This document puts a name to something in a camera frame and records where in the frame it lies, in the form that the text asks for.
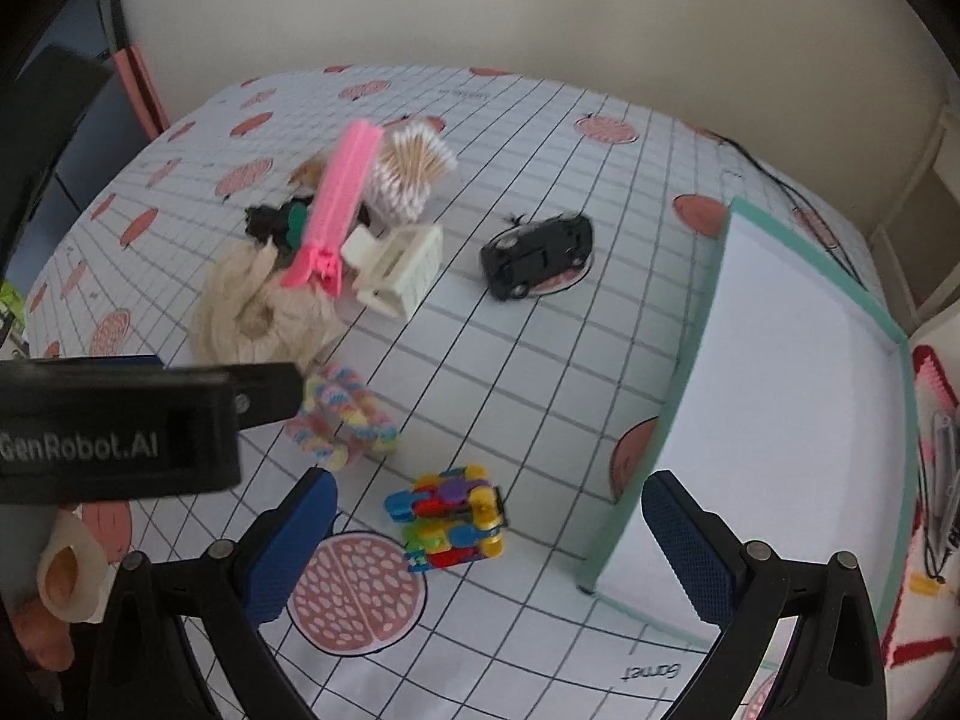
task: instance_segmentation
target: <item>blue gripper pad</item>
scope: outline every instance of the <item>blue gripper pad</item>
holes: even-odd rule
[[[726,628],[746,571],[736,536],[719,517],[704,512],[669,471],[644,482],[640,507],[699,618]]]
[[[275,620],[337,517],[337,483],[309,469],[276,509],[263,512],[237,543],[233,584],[253,627]]]

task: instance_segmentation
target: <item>pink pomegranate print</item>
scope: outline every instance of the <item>pink pomegranate print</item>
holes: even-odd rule
[[[112,357],[120,349],[130,328],[130,312],[122,308],[107,314],[93,331],[88,345],[90,357]]]
[[[61,288],[61,300],[66,299],[66,296],[73,292],[77,285],[80,284],[80,279],[83,278],[83,274],[85,273],[86,260],[80,260],[73,271],[70,272],[70,275],[67,276],[67,279]]]
[[[776,680],[776,674],[771,674],[763,685],[757,688],[757,692],[754,693],[750,703],[747,704],[746,711],[743,713],[743,720],[757,720],[757,717],[760,717],[760,711],[763,709],[763,705],[767,703],[767,696],[770,695],[770,690],[774,686],[774,680]]]
[[[133,519],[127,501],[83,504],[80,512],[90,535],[107,553],[107,562],[120,562],[133,543]]]
[[[651,436],[656,429],[656,418],[647,419],[627,430],[621,437],[610,458],[610,492],[613,500],[620,500],[630,480],[634,478],[640,459],[646,451]]]
[[[413,630],[426,582],[410,574],[399,544],[379,533],[320,542],[287,604],[306,640],[330,655],[378,652]]]
[[[809,208],[794,208],[793,218],[800,227],[808,231],[810,235],[813,235],[814,239],[818,242],[827,248],[837,248],[836,236],[830,232],[830,229],[819,214],[814,213]]]
[[[360,100],[367,95],[375,95],[377,92],[385,92],[390,88],[390,81],[367,81],[367,83],[357,84],[356,86],[347,86],[340,93],[341,100]]]
[[[191,129],[193,129],[196,126],[196,124],[197,124],[196,122],[186,122],[186,124],[184,124],[183,127],[180,127],[169,138],[167,138],[167,143],[170,143],[171,141],[176,141],[176,139],[181,137],[181,135],[186,135],[186,133],[188,133]]]
[[[34,299],[30,301],[30,314],[37,310],[37,306],[40,305],[40,301],[43,299],[43,295],[47,293],[47,282],[43,282],[40,285],[40,289],[37,290],[37,294],[34,295]]]
[[[90,212],[90,218],[97,218],[104,213],[107,208],[110,207],[110,204],[113,202],[114,197],[117,196],[115,191],[112,191],[106,197],[104,197],[103,202],[100,203],[96,208]]]
[[[554,276],[546,281],[542,281],[536,285],[536,287],[531,288],[530,293],[531,295],[550,295],[568,284],[579,281],[583,275],[583,268],[572,268],[569,271],[564,271],[559,276]]]
[[[253,162],[247,162],[246,165],[234,167],[227,175],[217,182],[216,194],[218,197],[227,197],[234,193],[253,186],[261,180],[267,171],[274,166],[274,161],[270,157],[254,159]]]
[[[257,105],[258,103],[265,103],[276,93],[277,90],[275,89],[264,89],[262,92],[257,92],[255,95],[253,95],[253,97],[247,100],[246,103],[243,103],[243,105],[240,106],[240,110],[242,111],[245,108],[249,108],[251,105]]]
[[[673,199],[673,210],[693,232],[718,238],[727,219],[727,206],[704,194],[681,194]]]
[[[482,76],[484,79],[489,79],[490,77],[496,76],[512,76],[509,70],[498,70],[496,68],[470,68],[470,72],[474,76]]]
[[[688,124],[687,127],[688,129],[691,129],[693,130],[693,132],[697,133],[697,135],[700,135],[704,138],[710,138],[712,141],[716,141],[717,143],[720,143],[721,141],[723,141],[723,136],[717,135],[712,129],[704,129],[704,127],[696,127],[696,125],[694,124]]]
[[[138,215],[138,217],[127,226],[127,229],[123,231],[123,234],[120,236],[120,245],[123,248],[127,248],[129,245],[131,245],[137,238],[147,231],[150,225],[154,223],[154,219],[157,218],[157,214],[159,213],[160,209],[151,208]]]
[[[640,136],[632,124],[621,122],[620,119],[611,119],[608,116],[594,116],[594,114],[577,119],[573,127],[584,138],[612,146],[632,143]]]
[[[253,132],[254,129],[260,127],[261,124],[269,122],[273,115],[272,111],[268,111],[267,113],[258,113],[256,116],[251,116],[249,119],[245,119],[243,122],[240,122],[240,124],[237,124],[237,126],[230,131],[230,136],[232,138],[242,138],[248,132]]]
[[[392,122],[387,122],[383,127],[393,127],[395,124],[406,124],[406,122],[426,122],[440,133],[446,129],[446,122],[439,116],[401,116]]]
[[[153,187],[157,186],[157,184],[160,183],[161,180],[164,180],[168,175],[170,175],[171,172],[173,172],[174,167],[179,165],[180,162],[181,162],[181,158],[179,157],[176,157],[176,159],[168,160],[163,167],[161,167],[157,172],[155,172],[147,180],[147,189],[152,189]]]

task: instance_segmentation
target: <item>ball of yarn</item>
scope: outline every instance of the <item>ball of yarn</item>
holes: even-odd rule
[[[294,362],[307,370],[344,325],[332,300],[312,285],[287,289],[275,271],[277,248],[234,244],[210,271],[190,341],[198,362]]]

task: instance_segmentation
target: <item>orange object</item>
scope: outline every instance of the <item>orange object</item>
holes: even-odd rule
[[[104,211],[110,207],[110,204],[113,202],[113,199],[116,196],[117,194],[115,191],[112,191],[110,194],[108,194],[104,198],[104,201],[90,212],[90,218],[97,218],[99,215],[104,213]]]
[[[107,562],[120,562],[133,543],[133,519],[127,501],[83,504],[83,523],[107,553]]]
[[[37,306],[40,305],[40,301],[43,299],[43,295],[47,293],[47,282],[43,282],[40,285],[40,289],[37,290],[37,294],[34,295],[34,299],[30,303],[30,313],[32,314],[37,310]]]
[[[623,146],[640,138],[640,134],[630,122],[608,116],[594,116],[594,114],[584,116],[582,119],[577,119],[573,128],[584,138],[590,138],[597,143],[608,143],[611,146]]]
[[[474,76],[482,76],[485,79],[492,79],[496,76],[512,76],[513,73],[506,70],[498,70],[496,68],[470,68],[470,72]]]
[[[153,140],[170,127],[170,120],[163,110],[160,95],[157,95],[157,90],[150,81],[142,53],[138,47],[131,46],[114,53],[112,59],[120,82],[133,105],[133,113],[136,113],[147,136]]]
[[[349,658],[379,652],[409,634],[424,612],[426,595],[424,577],[407,571],[399,544],[380,533],[351,531],[320,542],[287,610],[307,641]],[[330,605],[333,598],[340,603]]]
[[[67,276],[64,286],[61,288],[61,300],[66,299],[66,296],[73,292],[74,288],[80,284],[80,279],[83,278],[83,274],[85,273],[86,260],[80,260],[73,271],[70,272],[70,275]]]
[[[186,135],[186,133],[188,133],[191,129],[193,129],[196,126],[196,124],[197,124],[196,122],[186,122],[186,124],[183,124],[181,127],[178,127],[176,129],[176,132],[171,133],[170,137],[167,138],[167,143],[170,143],[171,141],[176,141],[176,139],[179,138],[179,136],[181,135]]]
[[[240,106],[240,110],[241,111],[246,110],[251,105],[257,105],[258,103],[265,103],[267,100],[270,100],[270,98],[272,98],[272,96],[275,95],[276,93],[277,93],[277,90],[275,89],[264,89],[262,92],[257,92],[255,95],[253,95],[253,97],[247,100],[246,103],[243,103]]]
[[[367,83],[357,84],[356,86],[347,86],[340,93],[341,100],[360,100],[367,95],[375,95],[377,92],[386,92],[390,88],[390,81],[367,81]]]
[[[157,218],[157,214],[160,213],[160,209],[151,208],[147,211],[144,211],[142,214],[138,215],[127,227],[126,230],[120,236],[120,245],[123,248],[127,248],[131,245],[137,238],[144,234],[151,224],[154,223],[154,219]]]
[[[704,194],[681,194],[673,200],[680,221],[707,238],[718,238],[727,219],[727,206]]]
[[[230,131],[230,136],[232,138],[242,138],[248,132],[253,132],[254,129],[260,127],[261,124],[265,124],[272,119],[274,113],[272,111],[265,111],[264,113],[258,113],[256,116],[251,116],[249,119],[245,119],[240,124],[237,124]]]
[[[613,493],[613,500],[618,501],[623,490],[630,484],[651,436],[654,435],[654,429],[656,417],[627,430],[613,447],[610,459],[610,492]]]
[[[227,197],[229,194],[233,194],[234,191],[240,191],[241,189],[246,189],[246,187],[253,186],[253,184],[261,180],[264,175],[267,175],[273,166],[274,161],[272,157],[261,157],[260,159],[254,159],[253,162],[247,162],[246,165],[234,167],[233,170],[217,182],[214,193],[217,194],[218,197]]]
[[[27,657],[48,671],[66,671],[73,664],[73,642],[70,626],[56,619],[40,603],[40,598],[27,601],[11,617],[13,633]]]
[[[112,311],[97,324],[88,343],[90,357],[112,357],[119,350],[130,328],[130,312],[122,308]]]
[[[170,173],[174,170],[174,167],[181,163],[181,158],[176,157],[175,159],[168,159],[163,167],[160,167],[156,172],[154,172],[150,178],[147,179],[147,189],[152,189],[157,186],[160,181],[164,180]]]

